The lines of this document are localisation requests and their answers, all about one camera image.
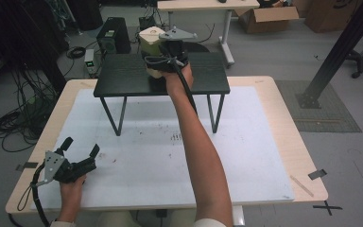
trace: cardboard box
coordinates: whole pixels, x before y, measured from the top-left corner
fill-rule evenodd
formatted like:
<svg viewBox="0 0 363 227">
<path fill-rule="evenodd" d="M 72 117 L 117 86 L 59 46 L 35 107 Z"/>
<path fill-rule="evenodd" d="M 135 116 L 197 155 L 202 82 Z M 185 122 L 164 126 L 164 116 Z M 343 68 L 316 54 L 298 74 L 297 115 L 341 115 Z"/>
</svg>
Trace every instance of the cardboard box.
<svg viewBox="0 0 363 227">
<path fill-rule="evenodd" d="M 293 0 L 293 5 L 297 8 L 300 18 L 305 18 L 313 1 L 317 0 Z"/>
<path fill-rule="evenodd" d="M 305 24 L 315 32 L 343 30 L 362 0 L 314 0 Z"/>
<path fill-rule="evenodd" d="M 295 7 L 237 10 L 236 13 L 240 25 L 249 34 L 283 31 L 289 20 L 299 19 Z"/>
</svg>

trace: black tape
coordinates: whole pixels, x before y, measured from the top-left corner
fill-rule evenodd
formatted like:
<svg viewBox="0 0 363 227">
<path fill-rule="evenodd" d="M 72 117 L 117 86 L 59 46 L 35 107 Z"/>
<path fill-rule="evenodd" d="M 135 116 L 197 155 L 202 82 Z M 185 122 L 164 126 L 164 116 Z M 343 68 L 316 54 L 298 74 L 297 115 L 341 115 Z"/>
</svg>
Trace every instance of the black tape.
<svg viewBox="0 0 363 227">
<path fill-rule="evenodd" d="M 308 174 L 308 177 L 311 179 L 311 180 L 315 180 L 317 179 L 318 177 L 323 177 L 325 176 L 326 174 L 328 174 L 324 169 L 321 169 L 321 170 L 317 170 L 315 172 L 312 172 L 310 174 Z"/>
<path fill-rule="evenodd" d="M 329 216 L 332 216 L 332 210 L 343 210 L 343 208 L 341 208 L 340 206 L 330 206 L 328 204 L 328 201 L 324 201 L 324 203 L 325 203 L 324 206 L 313 205 L 312 207 L 328 210 Z"/>
<path fill-rule="evenodd" d="M 17 171 L 21 171 L 21 172 L 23 172 L 23 170 L 25 169 L 25 168 L 36 168 L 38 166 L 38 163 L 30 163 L 30 162 L 26 162 L 24 165 L 18 165 L 17 167 L 16 167 L 16 170 Z"/>
</svg>

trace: black table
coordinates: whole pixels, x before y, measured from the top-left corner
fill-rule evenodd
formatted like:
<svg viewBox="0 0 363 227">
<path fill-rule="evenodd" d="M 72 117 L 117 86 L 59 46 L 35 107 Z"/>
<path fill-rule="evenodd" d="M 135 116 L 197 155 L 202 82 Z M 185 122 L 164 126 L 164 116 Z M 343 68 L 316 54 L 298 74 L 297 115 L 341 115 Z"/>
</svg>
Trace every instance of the black table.
<svg viewBox="0 0 363 227">
<path fill-rule="evenodd" d="M 189 61 L 194 74 L 193 95 L 207 95 L 212 130 L 216 133 L 225 95 L 230 87 L 219 53 L 190 53 Z M 210 95 L 220 95 L 216 120 Z M 120 135 L 128 96 L 167 96 L 164 78 L 155 79 L 147 73 L 146 65 L 138 54 L 107 55 L 94 90 L 109 117 L 116 135 Z M 105 97 L 122 96 L 123 105 L 119 127 L 114 124 Z"/>
</svg>

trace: person's left hand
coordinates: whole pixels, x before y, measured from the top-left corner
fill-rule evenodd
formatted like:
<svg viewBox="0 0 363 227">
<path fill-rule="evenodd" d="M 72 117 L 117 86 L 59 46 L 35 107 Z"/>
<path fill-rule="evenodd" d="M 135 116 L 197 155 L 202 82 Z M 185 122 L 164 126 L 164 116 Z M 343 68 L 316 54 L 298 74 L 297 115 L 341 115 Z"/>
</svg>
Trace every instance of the person's left hand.
<svg viewBox="0 0 363 227">
<path fill-rule="evenodd" d="M 60 183 L 61 210 L 57 221 L 74 222 L 80 209 L 82 185 L 86 175 L 79 177 L 74 183 Z"/>
</svg>

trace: hand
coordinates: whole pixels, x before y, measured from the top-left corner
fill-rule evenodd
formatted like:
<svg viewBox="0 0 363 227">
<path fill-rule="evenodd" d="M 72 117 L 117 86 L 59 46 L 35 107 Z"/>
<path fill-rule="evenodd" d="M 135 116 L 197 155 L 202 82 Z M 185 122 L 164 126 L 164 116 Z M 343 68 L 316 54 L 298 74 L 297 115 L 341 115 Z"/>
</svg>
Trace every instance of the hand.
<svg viewBox="0 0 363 227">
<path fill-rule="evenodd" d="M 167 73 L 161 72 L 166 79 L 166 90 L 167 93 L 172 96 L 186 95 L 182 82 L 177 73 Z M 193 72 L 191 71 L 191 64 L 188 63 L 183 67 L 181 73 L 184 75 L 185 81 L 187 82 L 189 88 L 193 86 Z"/>
<path fill-rule="evenodd" d="M 57 221 L 74 222 L 81 204 L 82 184 L 86 175 L 79 177 L 74 183 L 60 183 L 61 210 Z"/>
</svg>

